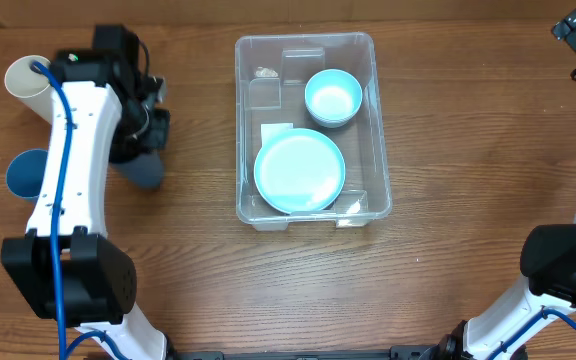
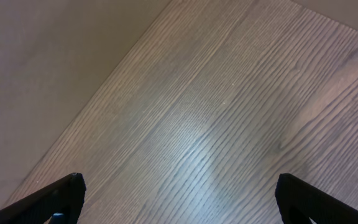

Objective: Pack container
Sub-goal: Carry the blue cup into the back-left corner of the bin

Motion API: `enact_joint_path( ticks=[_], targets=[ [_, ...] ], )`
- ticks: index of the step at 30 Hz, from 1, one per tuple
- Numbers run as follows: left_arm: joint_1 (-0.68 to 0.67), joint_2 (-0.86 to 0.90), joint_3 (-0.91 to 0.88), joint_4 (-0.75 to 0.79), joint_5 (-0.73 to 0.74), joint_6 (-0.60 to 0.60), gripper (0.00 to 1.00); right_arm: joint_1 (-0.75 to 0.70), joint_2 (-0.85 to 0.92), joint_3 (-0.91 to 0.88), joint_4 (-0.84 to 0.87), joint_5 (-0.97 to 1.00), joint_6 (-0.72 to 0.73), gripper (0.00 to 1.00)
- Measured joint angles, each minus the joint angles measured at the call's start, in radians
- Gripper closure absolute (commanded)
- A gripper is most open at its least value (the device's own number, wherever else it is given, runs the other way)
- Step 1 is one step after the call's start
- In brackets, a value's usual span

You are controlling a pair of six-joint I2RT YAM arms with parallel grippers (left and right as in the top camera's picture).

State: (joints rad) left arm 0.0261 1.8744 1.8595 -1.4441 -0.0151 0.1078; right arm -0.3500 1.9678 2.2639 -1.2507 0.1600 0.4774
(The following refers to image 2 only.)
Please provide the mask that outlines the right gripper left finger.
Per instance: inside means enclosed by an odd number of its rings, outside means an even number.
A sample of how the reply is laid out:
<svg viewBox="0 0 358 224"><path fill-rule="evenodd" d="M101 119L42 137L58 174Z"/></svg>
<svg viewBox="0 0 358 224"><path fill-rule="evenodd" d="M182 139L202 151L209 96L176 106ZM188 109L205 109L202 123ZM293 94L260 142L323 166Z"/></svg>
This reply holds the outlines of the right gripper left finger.
<svg viewBox="0 0 358 224"><path fill-rule="evenodd" d="M0 223L77 223L85 192L82 174L69 174L0 210Z"/></svg>

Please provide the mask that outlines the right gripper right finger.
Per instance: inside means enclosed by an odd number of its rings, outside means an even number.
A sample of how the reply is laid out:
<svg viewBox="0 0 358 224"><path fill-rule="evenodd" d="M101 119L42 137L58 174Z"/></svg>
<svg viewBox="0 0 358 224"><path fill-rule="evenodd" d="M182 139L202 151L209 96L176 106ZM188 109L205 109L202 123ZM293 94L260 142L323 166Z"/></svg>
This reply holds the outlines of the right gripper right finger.
<svg viewBox="0 0 358 224"><path fill-rule="evenodd" d="M358 224L358 210L289 173L279 175L275 198L284 224Z"/></svg>

